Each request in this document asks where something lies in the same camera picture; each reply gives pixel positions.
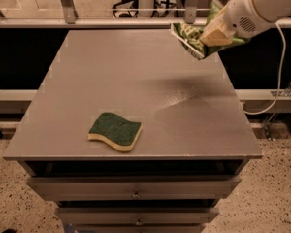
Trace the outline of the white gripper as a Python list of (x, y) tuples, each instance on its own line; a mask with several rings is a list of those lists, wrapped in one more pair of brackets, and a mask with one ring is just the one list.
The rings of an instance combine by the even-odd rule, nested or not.
[(267, 18), (271, 0), (230, 0), (224, 13), (219, 13), (203, 29), (200, 41), (208, 47), (227, 46), (235, 34), (252, 38), (275, 25)]

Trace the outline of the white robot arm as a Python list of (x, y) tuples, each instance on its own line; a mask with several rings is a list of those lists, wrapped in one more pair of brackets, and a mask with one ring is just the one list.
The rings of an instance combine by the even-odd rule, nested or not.
[(203, 29), (208, 47), (227, 46), (234, 37), (249, 39), (291, 16), (291, 0), (230, 0)]

